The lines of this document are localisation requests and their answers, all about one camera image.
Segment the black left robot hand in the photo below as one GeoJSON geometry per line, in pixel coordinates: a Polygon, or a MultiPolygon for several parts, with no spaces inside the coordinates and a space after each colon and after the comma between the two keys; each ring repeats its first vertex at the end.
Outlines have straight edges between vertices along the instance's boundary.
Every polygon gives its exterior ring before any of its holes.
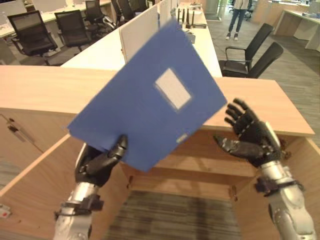
{"type": "Polygon", "coordinates": [[[109,150],[100,151],[86,143],[78,155],[74,176],[76,183],[90,183],[103,187],[112,169],[122,160],[128,148],[128,137],[122,134],[109,150]]]}

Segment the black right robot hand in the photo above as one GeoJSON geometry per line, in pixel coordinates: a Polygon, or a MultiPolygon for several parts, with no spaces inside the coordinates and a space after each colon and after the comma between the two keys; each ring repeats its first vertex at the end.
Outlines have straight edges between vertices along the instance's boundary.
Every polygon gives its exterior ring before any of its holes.
{"type": "Polygon", "coordinates": [[[255,168],[282,157],[280,140],[272,127],[258,118],[255,112],[240,99],[228,103],[224,121],[231,125],[237,139],[214,135],[217,145],[231,156],[245,159],[255,168]]]}

